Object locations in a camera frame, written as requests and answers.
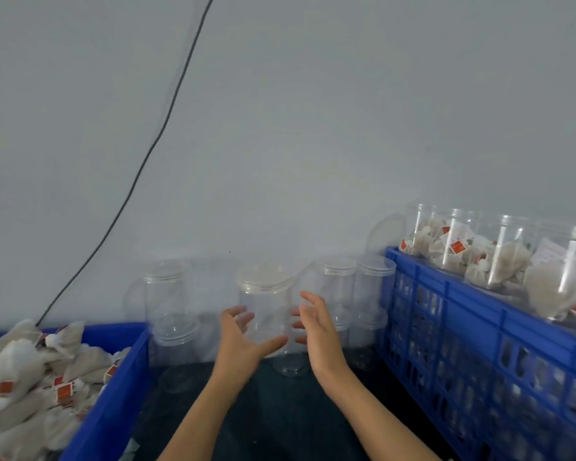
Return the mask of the person's left hand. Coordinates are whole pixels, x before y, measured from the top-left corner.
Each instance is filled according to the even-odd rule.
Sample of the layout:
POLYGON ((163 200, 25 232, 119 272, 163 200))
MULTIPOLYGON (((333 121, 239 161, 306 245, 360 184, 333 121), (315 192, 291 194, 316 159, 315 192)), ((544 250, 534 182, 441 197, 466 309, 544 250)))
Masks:
POLYGON ((244 336, 253 318, 254 313, 247 311, 244 305, 226 309, 221 314, 221 341, 212 379, 226 388, 242 388, 263 360, 254 356, 255 344, 260 343, 244 336))

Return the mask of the person's right hand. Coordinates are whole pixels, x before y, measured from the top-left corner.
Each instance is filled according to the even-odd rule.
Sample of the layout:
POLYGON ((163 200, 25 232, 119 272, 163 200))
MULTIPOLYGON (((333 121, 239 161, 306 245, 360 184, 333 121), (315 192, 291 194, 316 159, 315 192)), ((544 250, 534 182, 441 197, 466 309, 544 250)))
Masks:
POLYGON ((328 332, 325 337, 308 338, 307 341, 309 361, 316 379, 323 388, 330 387, 332 383, 349 372, 340 340, 328 310, 328 332))

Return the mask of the person's left forearm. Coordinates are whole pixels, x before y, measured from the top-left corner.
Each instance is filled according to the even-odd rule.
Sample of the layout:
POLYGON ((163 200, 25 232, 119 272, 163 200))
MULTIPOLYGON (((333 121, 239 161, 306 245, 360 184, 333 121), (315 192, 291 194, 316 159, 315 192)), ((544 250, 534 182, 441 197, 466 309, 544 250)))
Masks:
POLYGON ((211 461, 223 421, 254 372, 213 371, 156 461, 211 461))

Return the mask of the person's right forearm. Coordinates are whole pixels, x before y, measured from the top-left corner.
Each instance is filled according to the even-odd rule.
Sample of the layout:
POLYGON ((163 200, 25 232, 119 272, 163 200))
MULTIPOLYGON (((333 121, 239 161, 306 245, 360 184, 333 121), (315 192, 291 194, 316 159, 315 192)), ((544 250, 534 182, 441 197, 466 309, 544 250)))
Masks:
POLYGON ((361 383, 347 364, 312 368, 370 461, 442 461, 361 383))

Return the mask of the clear empty plastic jar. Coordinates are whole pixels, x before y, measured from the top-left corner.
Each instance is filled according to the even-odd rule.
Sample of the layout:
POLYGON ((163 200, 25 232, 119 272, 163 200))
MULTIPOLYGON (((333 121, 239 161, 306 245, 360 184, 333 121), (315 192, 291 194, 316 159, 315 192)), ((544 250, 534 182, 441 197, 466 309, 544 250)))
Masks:
POLYGON ((199 327, 198 318, 190 312, 164 315, 150 326, 148 363, 164 393, 177 395, 191 389, 186 366, 198 361, 199 327))
POLYGON ((238 268, 236 280, 239 302, 254 318, 245 333, 257 344, 280 335, 289 338, 284 347, 269 355, 273 369, 284 377, 300 377, 309 370, 304 351, 295 341, 298 329, 293 327, 296 317, 292 310, 292 275, 278 265, 244 265, 238 268))
POLYGON ((154 324, 187 313, 185 276, 190 264, 184 259, 150 263, 143 274, 146 319, 154 324))
POLYGON ((342 350, 348 348, 349 345, 349 335, 353 322, 353 317, 350 312, 347 313, 332 313, 331 314, 332 324, 338 333, 340 340, 340 347, 342 350))
POLYGON ((315 294, 322 297, 338 331, 351 323, 357 263, 348 255, 331 255, 315 261, 315 294))
POLYGON ((382 255, 357 260, 353 293, 354 323, 375 331, 386 326, 397 273, 396 263, 382 255))
POLYGON ((376 343, 382 337, 388 324, 388 313, 385 309, 361 310, 353 319, 346 359, 350 367, 371 370, 378 360, 376 343))

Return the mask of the dark table mat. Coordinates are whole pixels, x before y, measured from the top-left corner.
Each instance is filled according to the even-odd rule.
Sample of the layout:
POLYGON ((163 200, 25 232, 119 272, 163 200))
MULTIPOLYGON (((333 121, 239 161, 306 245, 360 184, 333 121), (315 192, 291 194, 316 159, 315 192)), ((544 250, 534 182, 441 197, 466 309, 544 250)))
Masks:
MULTIPOLYGON (((263 361, 229 410, 213 461, 369 461, 313 373, 285 377, 263 361)), ((213 363, 156 369, 132 431, 133 461, 155 461, 205 387, 213 363)), ((356 376, 443 461, 459 461, 433 423, 381 361, 356 376)))

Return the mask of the clear jar with tea bags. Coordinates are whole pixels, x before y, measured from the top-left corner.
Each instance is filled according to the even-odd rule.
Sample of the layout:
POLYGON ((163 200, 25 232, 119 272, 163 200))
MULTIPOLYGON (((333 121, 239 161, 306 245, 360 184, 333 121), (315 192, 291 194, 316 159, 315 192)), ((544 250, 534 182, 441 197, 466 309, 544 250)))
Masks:
POLYGON ((530 309, 542 319, 576 309, 576 225, 544 223, 523 277, 530 309))
POLYGON ((538 223, 530 217, 484 214, 476 230, 464 280, 499 297, 524 297, 538 223))
POLYGON ((426 259, 434 241, 441 235, 443 217, 438 205, 407 204, 404 214, 406 228, 399 243, 399 250, 412 257, 426 259))
POLYGON ((430 245, 428 263, 439 271, 463 278, 482 214, 453 208, 439 215, 441 226, 430 245))

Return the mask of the blue slotted plastic crate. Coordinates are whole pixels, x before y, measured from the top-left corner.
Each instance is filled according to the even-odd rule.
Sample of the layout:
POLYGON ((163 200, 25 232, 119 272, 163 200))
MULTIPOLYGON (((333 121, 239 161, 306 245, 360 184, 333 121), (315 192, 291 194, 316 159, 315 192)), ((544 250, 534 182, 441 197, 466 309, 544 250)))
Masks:
POLYGON ((576 333, 386 249, 376 351, 461 461, 576 461, 576 333))

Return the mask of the pile of white tea bags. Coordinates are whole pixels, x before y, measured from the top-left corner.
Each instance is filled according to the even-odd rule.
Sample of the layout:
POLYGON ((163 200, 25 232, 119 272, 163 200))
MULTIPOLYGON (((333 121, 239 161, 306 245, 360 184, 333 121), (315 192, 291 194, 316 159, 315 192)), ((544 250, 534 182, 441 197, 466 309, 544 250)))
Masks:
POLYGON ((0 334, 0 461, 88 457, 87 418, 129 357, 137 326, 71 322, 43 330, 24 319, 0 334))

